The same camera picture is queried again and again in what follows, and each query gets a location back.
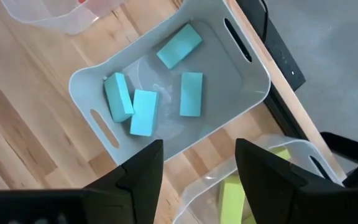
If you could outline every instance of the yellow foam block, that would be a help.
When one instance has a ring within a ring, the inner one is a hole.
[[[240,224],[245,199],[246,194],[238,176],[224,179],[219,194],[220,224]]]
[[[242,224],[256,224],[255,217],[251,215],[249,218],[242,221]]]
[[[286,147],[276,147],[271,152],[285,160],[291,159]],[[219,193],[220,224],[241,223],[245,200],[247,198],[240,178],[232,175],[224,179]],[[256,224],[254,216],[245,219],[242,224]]]
[[[282,159],[289,160],[291,159],[290,152],[288,152],[288,149],[284,146],[276,147],[271,150],[272,153],[276,154],[276,156],[281,157]]]

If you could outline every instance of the gray floor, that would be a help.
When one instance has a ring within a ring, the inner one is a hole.
[[[358,140],[358,0],[266,0],[306,77],[296,92],[320,131]]]

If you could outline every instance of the bin handle hole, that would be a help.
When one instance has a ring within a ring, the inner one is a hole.
[[[107,137],[109,142],[114,146],[116,149],[119,148],[119,142],[117,138],[114,136],[114,134],[110,131],[109,127],[107,127],[107,124],[104,122],[103,118],[100,116],[99,112],[92,109],[91,115],[93,119],[96,121],[96,123],[99,125],[100,129],[102,129],[102,132]]]
[[[333,181],[327,174],[327,172],[324,170],[324,168],[322,167],[322,165],[320,164],[320,162],[314,158],[313,156],[309,156],[309,158],[311,159],[311,161],[314,163],[314,165],[316,166],[316,168],[320,171],[320,173],[323,175],[323,177],[327,180]]]
[[[234,41],[236,41],[237,46],[240,48],[243,56],[249,61],[252,62],[252,57],[249,54],[249,51],[247,50],[247,47],[244,45],[244,43],[242,42],[240,36],[238,35],[238,33],[236,32],[236,30],[234,29],[233,25],[231,24],[231,22],[229,21],[229,19],[224,18],[224,25],[226,26],[227,30],[229,31],[230,35],[232,36],[232,38],[234,39]]]

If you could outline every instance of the clear plastic bin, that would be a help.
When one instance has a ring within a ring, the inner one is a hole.
[[[125,0],[1,0],[19,22],[78,34]]]
[[[333,182],[342,185],[321,153],[308,141],[272,134],[261,136],[254,144],[268,151],[280,146],[286,147],[291,155],[290,162],[323,177],[312,161],[312,158],[314,158],[320,163]],[[218,200],[220,182],[229,175],[235,174],[236,171],[236,159],[233,156],[218,165],[204,177],[191,183],[181,195],[181,205],[173,223],[219,224]],[[249,204],[245,202],[242,216],[243,221],[251,215],[252,212]]]
[[[157,52],[185,24],[191,24],[203,42],[176,67],[168,69]],[[267,96],[270,75],[248,38],[224,1],[186,0],[172,17],[118,54],[100,65],[75,72],[69,82],[70,95],[116,164],[124,163],[155,139],[164,140],[164,159],[168,160]],[[246,47],[246,54],[239,44]],[[114,72],[125,75],[130,96],[136,89],[159,92],[157,122],[151,137],[130,135],[129,119],[123,123],[112,120],[103,83]],[[183,72],[204,74],[199,118],[180,116]],[[105,125],[99,125],[95,113]]]

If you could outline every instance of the wooden table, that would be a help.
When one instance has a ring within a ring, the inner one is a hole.
[[[341,176],[327,145],[235,0],[228,4],[309,139]],[[68,94],[76,70],[96,65],[172,15],[180,0],[130,0],[80,35],[20,24],[0,3],[0,189],[83,187],[115,163]],[[183,189],[234,153],[234,140],[281,133],[265,105],[165,163],[157,223],[171,223]]]

